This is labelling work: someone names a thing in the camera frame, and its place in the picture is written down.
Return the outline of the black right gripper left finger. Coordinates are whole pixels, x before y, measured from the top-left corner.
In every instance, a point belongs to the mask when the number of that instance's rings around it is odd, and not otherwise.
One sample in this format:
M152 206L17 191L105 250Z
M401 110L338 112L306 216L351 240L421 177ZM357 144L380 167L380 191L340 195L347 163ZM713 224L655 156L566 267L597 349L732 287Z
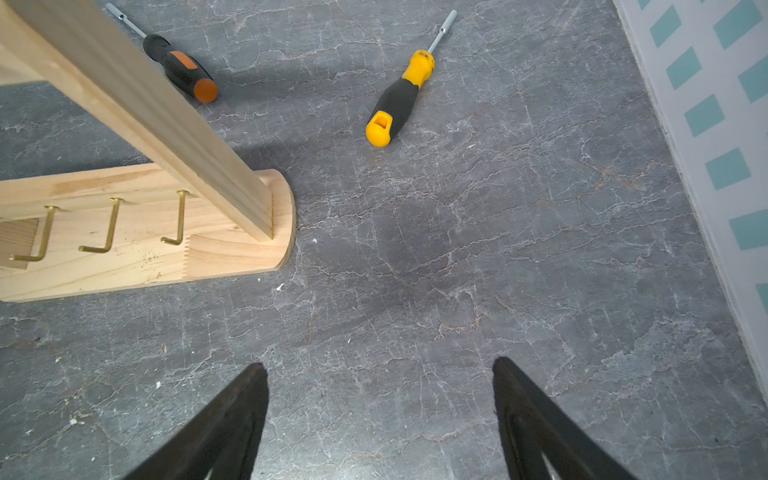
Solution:
M249 479L269 404L268 373L248 365L128 479Z

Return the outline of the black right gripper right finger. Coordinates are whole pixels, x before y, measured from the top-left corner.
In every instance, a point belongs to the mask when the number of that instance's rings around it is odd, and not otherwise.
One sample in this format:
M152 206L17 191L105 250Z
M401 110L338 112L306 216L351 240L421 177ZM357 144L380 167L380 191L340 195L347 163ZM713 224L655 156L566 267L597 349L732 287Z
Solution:
M511 359L492 366L500 441L511 479L632 479Z

